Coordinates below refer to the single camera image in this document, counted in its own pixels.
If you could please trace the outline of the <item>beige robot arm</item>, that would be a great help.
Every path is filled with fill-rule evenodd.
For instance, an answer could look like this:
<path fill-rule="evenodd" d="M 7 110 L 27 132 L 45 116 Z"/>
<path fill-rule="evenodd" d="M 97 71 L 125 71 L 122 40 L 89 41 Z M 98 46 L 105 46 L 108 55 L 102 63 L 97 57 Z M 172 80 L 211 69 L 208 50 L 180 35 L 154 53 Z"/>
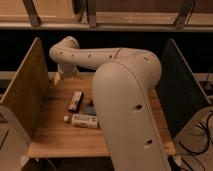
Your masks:
<path fill-rule="evenodd" d="M 160 80 L 158 57 L 134 48 L 81 49 L 68 36 L 49 50 L 58 72 L 93 69 L 92 99 L 115 171 L 171 171 L 149 101 Z"/>

